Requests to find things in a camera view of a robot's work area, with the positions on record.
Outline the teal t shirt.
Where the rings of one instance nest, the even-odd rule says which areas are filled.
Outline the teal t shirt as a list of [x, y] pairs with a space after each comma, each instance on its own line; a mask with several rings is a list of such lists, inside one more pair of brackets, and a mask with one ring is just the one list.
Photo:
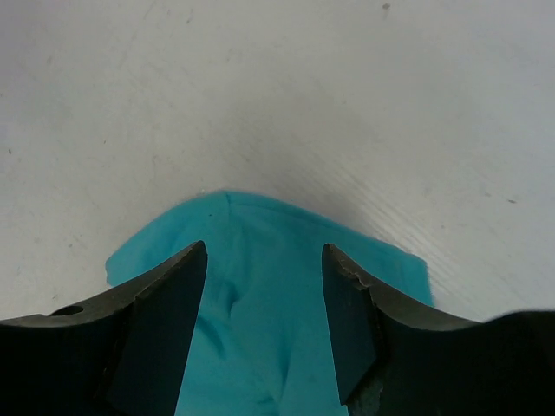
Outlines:
[[215, 192], [165, 212], [106, 263], [116, 286], [189, 244], [206, 245], [206, 284], [179, 415], [344, 415], [322, 289], [335, 244], [365, 270], [432, 303], [419, 257], [276, 199]]

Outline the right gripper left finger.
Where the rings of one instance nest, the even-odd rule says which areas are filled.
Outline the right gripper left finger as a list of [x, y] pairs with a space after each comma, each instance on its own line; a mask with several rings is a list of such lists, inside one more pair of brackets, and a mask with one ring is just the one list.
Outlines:
[[174, 414], [206, 269], [196, 242], [50, 315], [3, 320], [2, 414]]

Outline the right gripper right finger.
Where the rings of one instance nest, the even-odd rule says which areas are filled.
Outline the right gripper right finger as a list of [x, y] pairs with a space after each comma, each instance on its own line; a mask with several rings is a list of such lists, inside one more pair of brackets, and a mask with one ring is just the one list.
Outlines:
[[352, 415], [551, 415], [554, 314], [474, 322], [407, 296], [335, 245], [323, 296], [340, 402]]

